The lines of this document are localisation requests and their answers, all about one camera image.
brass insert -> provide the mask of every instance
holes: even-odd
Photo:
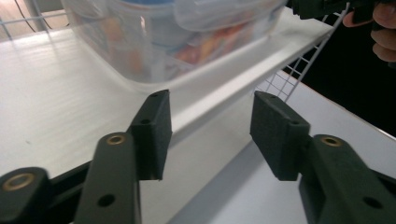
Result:
[[[330,136],[322,137],[320,140],[322,141],[322,143],[331,147],[340,147],[341,145],[343,145],[339,139]]]
[[[33,174],[26,173],[14,175],[3,184],[3,190],[12,191],[22,189],[32,183],[33,180],[35,180],[35,176]]]
[[[106,141],[111,146],[119,145],[125,141],[125,136],[120,134],[113,135],[108,137]]]

finger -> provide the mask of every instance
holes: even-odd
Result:
[[[364,22],[360,22],[360,23],[353,23],[353,16],[354,16],[355,12],[349,12],[348,14],[345,15],[345,17],[343,18],[343,24],[346,27],[357,27],[357,26],[361,26],[367,23],[370,23],[371,21],[364,21]]]
[[[372,31],[371,37],[380,46],[385,49],[396,50],[396,30],[379,30]]]
[[[373,52],[379,59],[389,63],[396,63],[396,50],[385,49],[379,44],[373,46]]]
[[[374,20],[388,29],[396,29],[396,2],[378,4],[373,13]]]

white surface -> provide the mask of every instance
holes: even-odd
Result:
[[[304,84],[297,86],[289,105],[310,122],[311,135],[341,137],[370,168],[396,177],[394,139]],[[278,181],[250,142],[169,223],[305,224],[306,218],[298,182]]]
[[[330,30],[285,10],[269,40],[151,92],[170,89],[174,137],[182,139],[182,131],[196,120],[243,95]],[[0,51],[1,174],[40,166],[56,176],[90,160],[97,140],[126,130],[148,95],[114,72],[71,30],[4,42]]]
[[[270,39],[151,89],[170,89],[174,135],[164,181],[142,182],[145,224],[171,220],[235,158],[250,142],[247,93],[331,29],[285,10]],[[148,95],[70,30],[1,43],[0,51],[0,175],[40,166],[53,177],[90,160],[98,139],[125,131]]]

clear plastic bin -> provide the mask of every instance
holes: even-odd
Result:
[[[63,0],[63,4],[74,31],[121,75],[137,83],[163,83],[269,35],[286,1]]]

screw hole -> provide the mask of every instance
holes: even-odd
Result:
[[[330,136],[322,137],[321,141],[331,147],[340,147],[342,145],[340,140]]]
[[[374,199],[371,197],[364,197],[363,201],[370,207],[373,207],[376,209],[381,209],[383,207],[381,202],[379,202],[377,199]]]
[[[108,207],[111,204],[113,204],[116,201],[116,197],[114,197],[114,195],[112,194],[107,194],[105,196],[102,196],[99,201],[98,201],[98,205],[101,207]]]
[[[142,123],[142,124],[148,124],[148,123],[150,123],[150,120],[149,120],[149,119],[142,119],[142,120],[140,121],[140,123]]]
[[[12,191],[17,189],[22,189],[30,185],[35,180],[35,175],[33,174],[20,174],[14,175],[3,185],[3,190]]]
[[[107,143],[109,145],[118,145],[125,141],[125,137],[123,135],[113,135],[107,138]]]

